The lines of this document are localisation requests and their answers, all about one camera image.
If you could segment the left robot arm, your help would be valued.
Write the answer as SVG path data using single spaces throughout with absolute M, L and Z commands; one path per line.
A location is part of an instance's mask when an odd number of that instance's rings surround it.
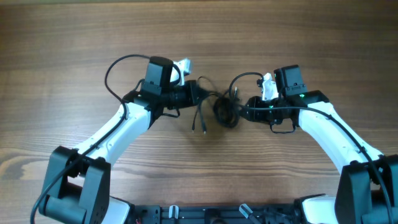
M 86 141 L 50 155 L 42 193 L 30 213 L 62 223 L 140 223 L 135 206 L 110 196 L 111 168 L 129 145 L 145 133 L 164 110 L 196 106 L 195 80 L 186 81 L 192 62 L 148 56 L 146 75 L 124 97 L 116 114 Z

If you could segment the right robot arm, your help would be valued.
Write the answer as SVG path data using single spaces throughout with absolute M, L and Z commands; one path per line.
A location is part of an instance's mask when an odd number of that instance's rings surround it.
M 261 96 L 240 109 L 246 120 L 269 126 L 292 120 L 325 151 L 340 173 L 334 197 L 296 200 L 301 223 L 397 223 L 397 156 L 385 156 L 350 128 L 319 90 L 308 91 L 298 65 L 265 74 Z

